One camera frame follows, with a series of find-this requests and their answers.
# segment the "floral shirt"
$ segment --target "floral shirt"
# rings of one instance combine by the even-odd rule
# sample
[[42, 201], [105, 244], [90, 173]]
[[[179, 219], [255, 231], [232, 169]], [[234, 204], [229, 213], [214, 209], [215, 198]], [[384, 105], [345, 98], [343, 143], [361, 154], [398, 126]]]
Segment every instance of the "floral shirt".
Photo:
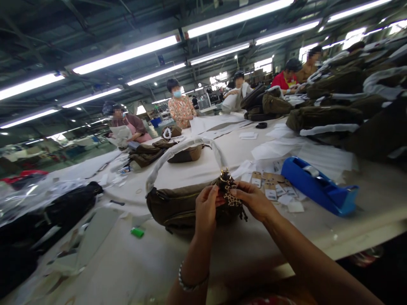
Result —
[[191, 127], [187, 116], [196, 116], [196, 111], [194, 105], [187, 97], [183, 96], [181, 100], [170, 99], [168, 101], [168, 109], [178, 127], [182, 129]]

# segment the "blue container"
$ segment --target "blue container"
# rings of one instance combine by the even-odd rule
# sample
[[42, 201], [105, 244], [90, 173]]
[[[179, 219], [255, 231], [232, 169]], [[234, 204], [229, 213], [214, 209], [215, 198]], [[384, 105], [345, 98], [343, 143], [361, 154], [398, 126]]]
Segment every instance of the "blue container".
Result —
[[150, 120], [151, 124], [153, 124], [154, 128], [158, 127], [158, 124], [161, 123], [161, 118], [156, 118], [156, 119], [152, 119]]

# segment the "brown shirt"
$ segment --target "brown shirt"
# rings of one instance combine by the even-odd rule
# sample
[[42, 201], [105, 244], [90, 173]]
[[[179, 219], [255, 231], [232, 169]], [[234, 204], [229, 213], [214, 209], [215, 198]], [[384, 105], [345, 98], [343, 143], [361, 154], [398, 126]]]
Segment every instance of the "brown shirt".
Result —
[[307, 63], [302, 65], [302, 69], [297, 72], [297, 81], [299, 84], [305, 83], [312, 74], [317, 72], [316, 66], [309, 66]]
[[133, 114], [126, 114], [126, 117], [123, 120], [121, 120], [121, 119], [112, 120], [112, 126], [119, 127], [119, 126], [128, 125], [127, 121], [136, 128], [137, 133], [141, 133], [142, 135], [147, 133], [147, 129], [144, 127], [144, 124], [143, 124], [143, 121], [141, 120], [141, 118], [139, 118], [138, 116], [135, 116]]

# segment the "red shirt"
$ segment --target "red shirt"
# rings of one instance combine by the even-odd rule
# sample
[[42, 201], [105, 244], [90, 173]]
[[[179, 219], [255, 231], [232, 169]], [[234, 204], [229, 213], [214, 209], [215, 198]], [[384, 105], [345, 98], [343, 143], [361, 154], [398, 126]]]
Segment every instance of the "red shirt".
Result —
[[287, 81], [293, 85], [297, 84], [297, 76], [294, 74], [292, 79], [285, 80], [284, 78], [284, 71], [282, 71], [280, 74], [278, 74], [274, 79], [273, 82], [271, 83], [271, 87], [273, 86], [280, 86], [281, 90], [287, 90], [289, 89]]

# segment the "hand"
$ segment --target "hand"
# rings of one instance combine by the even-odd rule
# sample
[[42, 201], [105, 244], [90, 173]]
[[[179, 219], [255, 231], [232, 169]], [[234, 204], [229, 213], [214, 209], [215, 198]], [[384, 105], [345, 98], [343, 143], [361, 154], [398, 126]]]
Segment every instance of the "hand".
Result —
[[274, 205], [254, 184], [239, 181], [238, 189], [231, 189], [230, 193], [243, 200], [250, 213], [260, 222], [265, 222], [273, 213], [278, 213]]
[[212, 237], [216, 228], [216, 207], [225, 203], [218, 186], [207, 186], [195, 201], [195, 235]]

